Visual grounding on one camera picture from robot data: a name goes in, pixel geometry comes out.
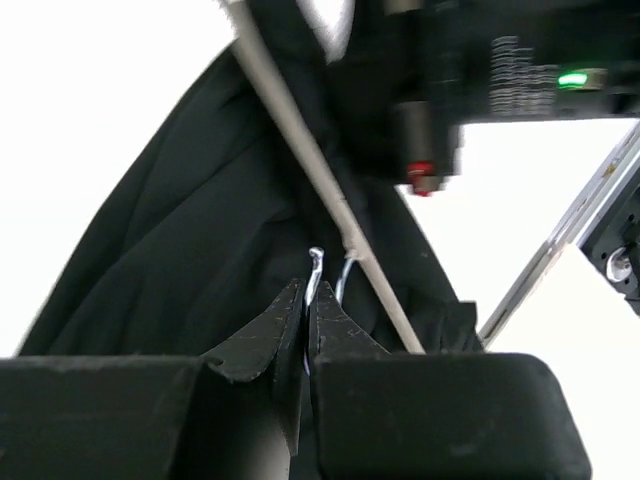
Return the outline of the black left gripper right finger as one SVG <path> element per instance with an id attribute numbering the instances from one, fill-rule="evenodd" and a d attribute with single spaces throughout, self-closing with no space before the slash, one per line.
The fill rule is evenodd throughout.
<path id="1" fill-rule="evenodd" d="M 551 369 L 528 354 L 386 351 L 327 283 L 309 309 L 319 469 L 326 479 L 588 479 Z"/>

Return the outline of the black trousers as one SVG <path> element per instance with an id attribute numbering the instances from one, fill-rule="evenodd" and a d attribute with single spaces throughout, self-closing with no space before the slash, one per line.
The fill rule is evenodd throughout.
<path id="1" fill-rule="evenodd" d="M 251 13 L 422 346 L 477 351 L 457 298 L 396 191 L 391 103 L 411 86 L 406 30 L 379 1 L 352 1 L 346 49 L 328 62 L 308 1 Z M 106 199 L 20 354 L 199 355 L 309 275 L 339 231 L 231 52 L 194 82 Z"/>

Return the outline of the grey hanger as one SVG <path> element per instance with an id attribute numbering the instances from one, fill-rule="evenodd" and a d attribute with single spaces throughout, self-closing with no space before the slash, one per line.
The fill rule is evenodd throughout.
<path id="1" fill-rule="evenodd" d="M 405 349 L 425 352 L 244 1 L 223 1 L 235 31 L 232 50 L 254 90 L 340 231 L 347 258 L 359 263 Z"/>

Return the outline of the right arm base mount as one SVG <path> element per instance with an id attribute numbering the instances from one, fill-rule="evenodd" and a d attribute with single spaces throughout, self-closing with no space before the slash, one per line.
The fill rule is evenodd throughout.
<path id="1" fill-rule="evenodd" d="M 625 187 L 593 228 L 582 252 L 639 315 L 639 187 Z"/>

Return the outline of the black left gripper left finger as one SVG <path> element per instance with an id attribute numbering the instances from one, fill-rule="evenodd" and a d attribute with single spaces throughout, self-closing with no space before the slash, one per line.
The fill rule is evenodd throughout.
<path id="1" fill-rule="evenodd" d="M 305 285 L 200 356 L 1 363 L 5 479 L 285 479 L 297 452 Z"/>

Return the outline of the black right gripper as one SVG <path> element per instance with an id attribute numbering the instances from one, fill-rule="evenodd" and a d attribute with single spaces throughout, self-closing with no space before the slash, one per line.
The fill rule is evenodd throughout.
<path id="1" fill-rule="evenodd" d="M 465 124 L 636 117 L 639 5 L 358 1 L 329 91 L 356 172 L 450 176 Z"/>

